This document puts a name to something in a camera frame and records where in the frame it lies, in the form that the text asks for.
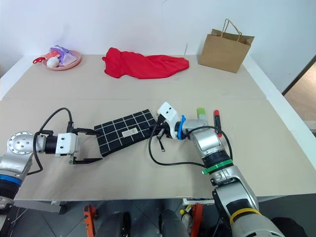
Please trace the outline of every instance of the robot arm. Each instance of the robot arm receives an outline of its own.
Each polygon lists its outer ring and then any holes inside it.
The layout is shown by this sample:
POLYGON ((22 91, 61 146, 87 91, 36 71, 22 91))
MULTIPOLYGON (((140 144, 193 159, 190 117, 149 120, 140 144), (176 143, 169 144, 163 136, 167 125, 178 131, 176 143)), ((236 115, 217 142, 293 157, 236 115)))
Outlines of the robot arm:
POLYGON ((208 126, 205 118, 180 120, 177 112, 165 102, 158 110, 165 118, 170 137, 182 140, 185 137, 194 143, 209 175, 216 208, 222 220, 232 227, 234 237, 284 237, 281 231, 259 212, 257 198, 238 167, 225 151, 214 129, 208 126))
POLYGON ((87 135, 98 134, 98 132, 92 129, 74 128, 71 120, 68 122, 67 132, 60 133, 58 136, 54 136, 51 130, 41 129, 40 132, 35 134, 27 131, 17 132, 8 139, 6 153, 3 157, 0 157, 0 214, 7 214, 9 212, 14 204, 14 197, 26 176, 42 171, 42 166, 37 160, 37 156, 35 156, 39 170, 29 173, 32 166, 32 157, 35 155, 34 151, 36 153, 55 154, 57 157, 67 156, 70 159, 69 164, 85 164, 101 159, 88 158, 77 160, 80 145, 79 132, 87 135))

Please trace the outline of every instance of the green ring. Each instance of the green ring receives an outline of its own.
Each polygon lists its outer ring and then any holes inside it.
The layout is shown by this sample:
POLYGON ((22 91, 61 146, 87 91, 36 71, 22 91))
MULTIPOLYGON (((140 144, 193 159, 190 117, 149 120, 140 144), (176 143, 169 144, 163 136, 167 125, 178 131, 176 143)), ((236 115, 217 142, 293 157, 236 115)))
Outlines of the green ring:
POLYGON ((209 167, 209 168, 207 168, 207 169, 204 169, 204 170, 202 171, 202 174, 209 174, 210 172, 212 172, 212 171, 215 170, 215 169, 218 169, 218 168, 220 168, 220 167, 223 167, 223 166, 225 166, 225 165, 227 165, 227 164, 232 164, 232 163, 233 163, 233 160, 232 160, 232 159, 225 160, 225 161, 220 162, 220 163, 217 163, 217 164, 215 164, 215 165, 213 165, 213 166, 211 166, 211 167, 209 167))

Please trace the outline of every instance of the orange stand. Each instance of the orange stand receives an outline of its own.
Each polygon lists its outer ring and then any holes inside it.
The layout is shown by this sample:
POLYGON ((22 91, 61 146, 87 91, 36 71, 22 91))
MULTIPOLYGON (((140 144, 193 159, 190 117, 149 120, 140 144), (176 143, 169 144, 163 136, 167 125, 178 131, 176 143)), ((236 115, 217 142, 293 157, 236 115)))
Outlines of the orange stand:
POLYGON ((193 214, 193 226, 191 231, 191 237, 198 237, 199 226, 202 221, 202 212, 203 212, 203 205, 202 204, 195 204, 192 209, 193 214))
POLYGON ((95 229, 93 218, 96 217, 97 212, 95 207, 88 205, 83 208, 84 220, 83 222, 86 224, 85 228, 87 229, 87 236, 94 237, 95 236, 95 229))

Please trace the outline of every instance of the beige tabletop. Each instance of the beige tabletop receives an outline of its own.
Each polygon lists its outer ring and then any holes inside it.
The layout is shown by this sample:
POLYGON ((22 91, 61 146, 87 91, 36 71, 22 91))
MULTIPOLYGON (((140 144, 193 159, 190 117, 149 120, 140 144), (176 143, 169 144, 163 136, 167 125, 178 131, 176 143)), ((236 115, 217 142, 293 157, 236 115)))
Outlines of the beige tabletop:
MULTIPOLYGON (((178 114, 196 118, 204 107, 210 125, 213 111, 221 113, 222 129, 232 144, 234 163, 258 196, 316 192, 316 172, 265 95, 242 66, 237 74, 200 66, 186 56, 190 68, 167 79, 112 78, 104 73, 100 55, 84 55, 68 71, 32 66, 0 103, 0 152, 14 132, 35 132, 56 109, 72 111, 75 127, 95 125, 150 109, 154 114, 169 102, 178 114)), ((47 125, 64 132, 67 115, 47 125)), ((81 157, 100 157, 94 136, 81 136, 81 157)), ((201 162, 190 141, 156 139, 153 154, 164 162, 201 162)), ((40 155, 44 172, 28 176, 17 199, 101 200, 134 198, 209 198, 212 186, 201 168, 164 167, 153 163, 148 141, 142 141, 88 165, 68 165, 61 157, 40 155)), ((34 162, 32 170, 37 169, 34 162)))

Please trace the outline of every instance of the paper bag handle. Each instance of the paper bag handle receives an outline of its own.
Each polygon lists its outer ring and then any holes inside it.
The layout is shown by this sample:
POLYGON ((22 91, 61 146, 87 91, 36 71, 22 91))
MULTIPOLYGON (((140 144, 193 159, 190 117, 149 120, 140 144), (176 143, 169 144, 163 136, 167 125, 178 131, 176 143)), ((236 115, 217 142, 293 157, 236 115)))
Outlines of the paper bag handle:
POLYGON ((222 34, 221 34, 221 37, 223 37, 224 33, 226 33, 226 30, 227 30, 227 27, 229 25, 229 23, 231 23, 233 25, 233 27, 236 29, 237 33, 238 33, 238 39, 237 39, 237 42, 239 41, 240 39, 240 36, 242 35, 242 32, 240 32, 237 27, 228 19, 226 18, 225 19, 225 22, 224 22, 224 27, 223 27, 223 30, 222 30, 222 34))

